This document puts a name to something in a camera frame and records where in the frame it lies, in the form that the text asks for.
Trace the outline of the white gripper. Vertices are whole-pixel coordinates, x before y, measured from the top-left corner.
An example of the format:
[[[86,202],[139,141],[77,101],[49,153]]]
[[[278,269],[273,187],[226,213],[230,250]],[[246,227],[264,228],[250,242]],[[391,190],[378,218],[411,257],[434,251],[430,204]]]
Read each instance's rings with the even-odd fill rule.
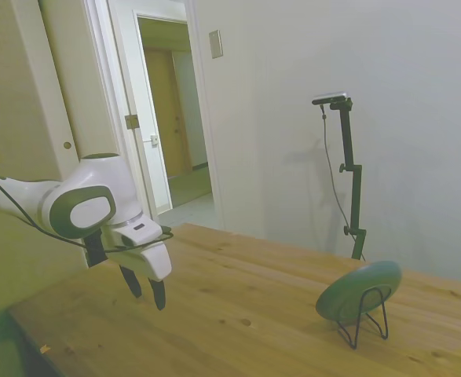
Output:
[[[164,242],[114,252],[110,254],[110,259],[120,265],[123,278],[135,298],[141,297],[141,285],[135,275],[140,273],[149,278],[157,310],[165,308],[166,288],[163,280],[172,272],[172,265]]]

